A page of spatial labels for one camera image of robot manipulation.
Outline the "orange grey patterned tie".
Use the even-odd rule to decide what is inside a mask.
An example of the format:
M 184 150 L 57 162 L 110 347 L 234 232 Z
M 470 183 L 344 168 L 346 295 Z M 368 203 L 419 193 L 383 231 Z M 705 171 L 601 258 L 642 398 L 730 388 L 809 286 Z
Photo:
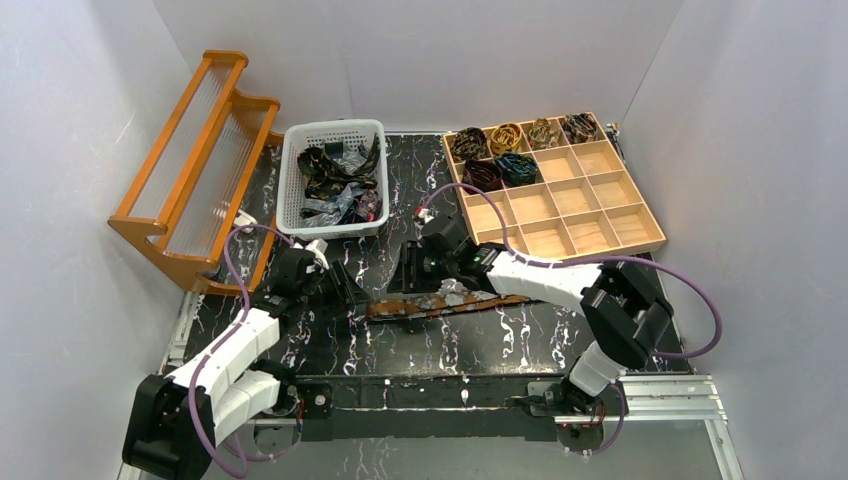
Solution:
M 436 292 L 392 293 L 373 300 L 366 309 L 365 318 L 374 322 L 413 320 L 532 303 L 534 300 L 526 296 L 472 291 L 456 280 L 445 280 Z

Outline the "white plastic basket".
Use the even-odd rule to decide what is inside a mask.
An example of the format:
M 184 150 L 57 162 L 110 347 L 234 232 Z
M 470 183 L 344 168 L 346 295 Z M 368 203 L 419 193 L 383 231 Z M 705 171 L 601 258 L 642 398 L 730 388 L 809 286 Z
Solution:
M 283 137 L 276 226 L 302 239 L 370 237 L 387 222 L 389 181 L 383 124 L 313 122 Z

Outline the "wooden compartment tray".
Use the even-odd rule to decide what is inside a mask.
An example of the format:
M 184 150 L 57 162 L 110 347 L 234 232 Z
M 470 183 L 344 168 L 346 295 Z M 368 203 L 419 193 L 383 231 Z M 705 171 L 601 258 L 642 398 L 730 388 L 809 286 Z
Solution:
M 530 155 L 539 172 L 532 185 L 474 195 L 458 190 L 471 237 L 478 243 L 509 242 L 537 257 L 567 259 L 594 254 L 643 254 L 656 251 L 666 236 L 626 170 L 616 125 L 598 125 L 598 140 L 571 144 L 561 127 L 564 116 L 546 118 L 558 133 L 557 147 L 532 150 L 527 132 L 532 121 L 513 122 L 522 129 L 518 153 Z M 497 126 L 481 128 L 489 137 Z M 464 163 L 453 159 L 457 132 L 442 137 L 449 170 L 461 182 Z

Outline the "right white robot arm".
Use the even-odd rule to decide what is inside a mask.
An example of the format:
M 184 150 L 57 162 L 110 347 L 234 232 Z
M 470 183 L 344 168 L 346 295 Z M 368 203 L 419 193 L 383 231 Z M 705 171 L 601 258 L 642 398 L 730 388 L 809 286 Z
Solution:
M 531 382 L 526 394 L 506 400 L 534 416 L 589 413 L 608 386 L 648 363 L 674 313 L 634 257 L 552 268 L 500 243 L 475 243 L 451 216 L 429 221 L 419 239 L 402 244 L 387 291 L 434 293 L 447 279 L 472 291 L 558 305 L 587 320 L 594 340 L 561 381 Z

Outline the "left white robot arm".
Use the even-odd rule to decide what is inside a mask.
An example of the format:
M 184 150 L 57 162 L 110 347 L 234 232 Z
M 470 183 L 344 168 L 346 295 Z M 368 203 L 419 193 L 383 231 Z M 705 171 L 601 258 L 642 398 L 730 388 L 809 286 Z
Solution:
M 218 446 L 269 409 L 302 402 L 291 391 L 291 368 L 264 353 L 311 311 L 344 314 L 369 298 L 340 261 L 325 257 L 326 241 L 295 244 L 280 268 L 205 349 L 168 374 L 137 387 L 122 448 L 124 463 L 163 479 L 200 479 Z

